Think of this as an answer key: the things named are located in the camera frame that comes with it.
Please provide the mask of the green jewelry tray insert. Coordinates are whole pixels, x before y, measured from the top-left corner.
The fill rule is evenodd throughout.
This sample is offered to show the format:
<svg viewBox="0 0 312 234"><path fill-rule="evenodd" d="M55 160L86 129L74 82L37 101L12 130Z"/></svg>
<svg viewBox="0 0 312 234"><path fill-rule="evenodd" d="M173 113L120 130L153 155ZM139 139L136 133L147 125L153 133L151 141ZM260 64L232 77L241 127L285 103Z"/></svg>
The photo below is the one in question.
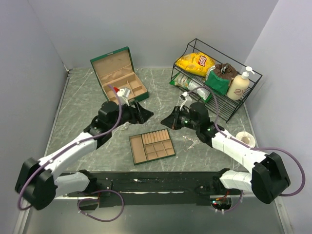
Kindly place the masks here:
<svg viewBox="0 0 312 234"><path fill-rule="evenodd" d="M176 155L168 129L133 135L129 142L134 165Z"/></svg>

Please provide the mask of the silver pearl bangle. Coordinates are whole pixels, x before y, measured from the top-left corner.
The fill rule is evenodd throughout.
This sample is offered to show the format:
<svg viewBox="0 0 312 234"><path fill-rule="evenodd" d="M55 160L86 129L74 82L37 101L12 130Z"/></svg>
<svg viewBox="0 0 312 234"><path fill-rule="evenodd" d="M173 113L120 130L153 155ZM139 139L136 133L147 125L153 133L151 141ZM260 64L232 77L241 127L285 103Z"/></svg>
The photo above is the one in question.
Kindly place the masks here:
<svg viewBox="0 0 312 234"><path fill-rule="evenodd" d="M130 123L126 122L126 123L122 124L121 126L119 126L117 128L117 131L126 131L126 130L128 130L130 125L131 125Z"/></svg>

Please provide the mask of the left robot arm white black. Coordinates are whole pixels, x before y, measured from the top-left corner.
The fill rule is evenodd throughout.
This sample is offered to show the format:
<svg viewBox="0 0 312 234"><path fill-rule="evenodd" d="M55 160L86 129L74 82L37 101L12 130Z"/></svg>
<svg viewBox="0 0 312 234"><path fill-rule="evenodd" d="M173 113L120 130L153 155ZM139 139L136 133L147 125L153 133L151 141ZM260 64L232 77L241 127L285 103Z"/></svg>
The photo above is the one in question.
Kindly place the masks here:
<svg viewBox="0 0 312 234"><path fill-rule="evenodd" d="M62 173L72 163L104 145L115 128L126 122L144 124L153 114L136 100L130 104L104 102L98 115L73 141L39 160L29 158L23 163L15 185L19 194L18 208L23 210L23 199L36 210L42 210L54 198L64 194L81 192L86 196L93 195L97 189L97 178L90 172Z"/></svg>

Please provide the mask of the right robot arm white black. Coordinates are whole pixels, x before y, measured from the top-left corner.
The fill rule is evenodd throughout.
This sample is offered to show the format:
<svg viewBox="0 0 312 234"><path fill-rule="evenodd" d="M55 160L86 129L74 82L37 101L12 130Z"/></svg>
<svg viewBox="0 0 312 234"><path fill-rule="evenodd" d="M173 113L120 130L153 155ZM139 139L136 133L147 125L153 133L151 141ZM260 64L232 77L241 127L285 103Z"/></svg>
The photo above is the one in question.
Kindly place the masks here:
<svg viewBox="0 0 312 234"><path fill-rule="evenodd" d="M252 192L261 202L270 204L290 186L290 179L280 155L252 150L223 127L210 120L203 103L195 102L190 107L175 106L161 122L173 130L183 127L195 131L201 142L225 153L241 164L247 172L226 170L213 182L213 189L224 194L229 189Z"/></svg>

